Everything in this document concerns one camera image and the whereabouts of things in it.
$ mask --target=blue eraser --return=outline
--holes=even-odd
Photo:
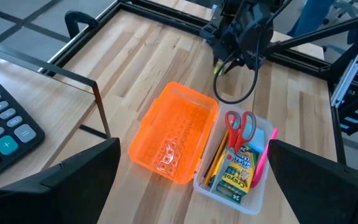
[[[251,124],[246,125],[246,131],[250,131],[252,129]],[[255,149],[259,153],[262,153],[265,148],[265,135],[264,131],[256,128],[254,137],[247,143],[251,148]]]

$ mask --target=teal calculator button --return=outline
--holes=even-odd
[[[9,156],[17,150],[19,146],[10,136],[0,138],[0,153],[4,156]]]

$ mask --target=clear plastic container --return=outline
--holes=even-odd
[[[211,189],[208,186],[203,187],[204,175],[207,172],[207,169],[211,161],[213,160],[216,149],[219,147],[219,143],[221,142],[224,133],[226,132],[224,115],[228,111],[236,111],[239,114],[242,114],[244,112],[244,110],[233,105],[225,105],[222,103],[219,104],[218,118],[215,121],[211,133],[209,135],[208,142],[206,144],[206,147],[204,149],[204,154],[201,159],[200,167],[193,179],[193,186],[197,192],[205,196],[208,196],[210,198],[213,198],[218,202],[221,202],[222,204],[234,208],[242,213],[256,215],[262,209],[265,184],[267,180],[267,174],[269,171],[268,160],[265,161],[264,171],[262,173],[262,177],[259,183],[255,187],[251,188],[247,195],[241,198],[240,204],[232,202],[227,198],[220,196],[219,194],[212,193]],[[260,118],[258,116],[257,116],[257,127],[264,131],[264,140],[266,145],[269,142],[269,140],[272,138],[274,128],[267,120]]]

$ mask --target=black bracket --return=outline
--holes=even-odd
[[[90,27],[97,27],[99,25],[99,22],[95,18],[78,11],[68,11],[65,15],[65,22],[71,39],[80,33],[79,22],[87,24]]]

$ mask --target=yellow pencil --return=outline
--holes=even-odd
[[[208,182],[212,176],[213,170],[215,169],[215,166],[218,163],[218,160],[221,157],[221,154],[223,152],[223,148],[226,145],[228,136],[229,136],[229,131],[226,130],[226,132],[224,133],[224,136],[222,138],[221,144],[219,145],[218,151],[216,152],[214,160],[212,161],[211,167],[209,168],[208,173],[206,174],[206,177],[204,180],[204,187],[208,185]]]

